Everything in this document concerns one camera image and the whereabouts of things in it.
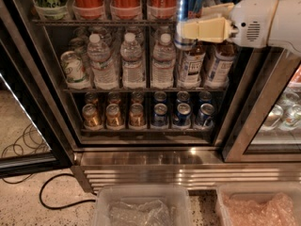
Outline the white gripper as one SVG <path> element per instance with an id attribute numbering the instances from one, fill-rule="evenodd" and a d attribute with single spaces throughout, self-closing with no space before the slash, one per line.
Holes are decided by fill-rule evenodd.
<path id="1" fill-rule="evenodd" d="M 230 38 L 241 47 L 263 48 L 277 3 L 278 0 L 242 0 L 235 6 L 224 3 L 206 7 L 202 9 L 203 17 L 222 17 L 178 22 L 177 33 L 183 39 L 220 43 Z"/>

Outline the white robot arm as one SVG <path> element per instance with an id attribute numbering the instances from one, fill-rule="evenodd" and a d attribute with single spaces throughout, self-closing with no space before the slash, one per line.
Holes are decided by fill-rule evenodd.
<path id="1" fill-rule="evenodd" d="M 301 56 L 301 0 L 242 0 L 206 7 L 202 16 L 177 23 L 183 39 L 241 47 L 280 47 Z"/>

